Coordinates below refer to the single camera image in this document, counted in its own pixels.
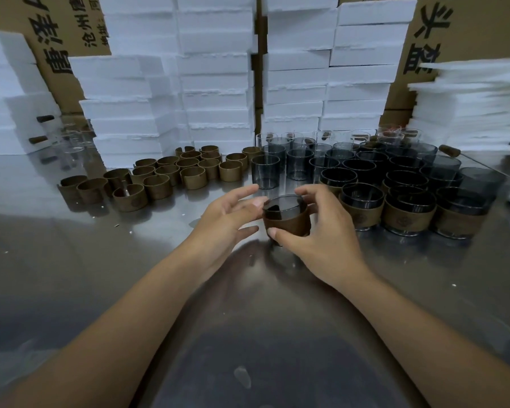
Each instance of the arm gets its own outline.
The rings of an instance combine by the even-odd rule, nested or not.
[[[190,236],[114,306],[23,381],[0,407],[126,407],[183,305],[257,226],[257,185],[212,202]]]
[[[296,191],[319,211],[315,231],[306,238],[278,229],[269,235],[361,311],[429,404],[510,407],[510,367],[372,274],[351,217],[325,186]]]

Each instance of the metal table surface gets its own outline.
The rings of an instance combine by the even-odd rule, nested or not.
[[[175,188],[131,213],[110,201],[66,205],[56,184],[85,170],[102,174],[97,154],[0,156],[0,393],[174,249],[210,201],[240,185]],[[284,180],[269,196],[298,185]],[[362,315],[272,247],[260,226],[186,305],[136,404],[424,406]],[[510,205],[502,198],[471,243],[383,230],[359,237],[375,272],[510,364]]]

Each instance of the right hand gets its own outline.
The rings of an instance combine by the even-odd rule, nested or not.
[[[295,253],[320,280],[336,290],[344,283],[371,276],[363,260],[350,214],[326,185],[309,184],[295,189],[311,212],[319,213],[315,229],[307,237],[269,228],[268,235]]]

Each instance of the left hand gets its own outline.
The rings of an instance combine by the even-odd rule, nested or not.
[[[263,205],[268,198],[241,200],[258,189],[257,184],[244,186],[211,202],[195,229],[177,248],[177,253],[188,255],[200,269],[201,283],[223,265],[238,242],[259,230],[258,226],[242,226],[262,218]]]

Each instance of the hand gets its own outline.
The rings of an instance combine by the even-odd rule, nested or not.
[[[195,229],[177,248],[179,254],[191,257],[195,267],[201,269],[201,283],[223,265],[238,242],[259,230],[258,226],[242,226],[262,217],[263,205],[268,198],[240,200],[258,189],[257,184],[244,186],[211,202]]]
[[[369,276],[350,214],[327,186],[309,184],[295,189],[304,197],[310,212],[318,212],[318,223],[307,237],[277,228],[268,235],[295,253],[320,280],[340,290],[344,282]]]

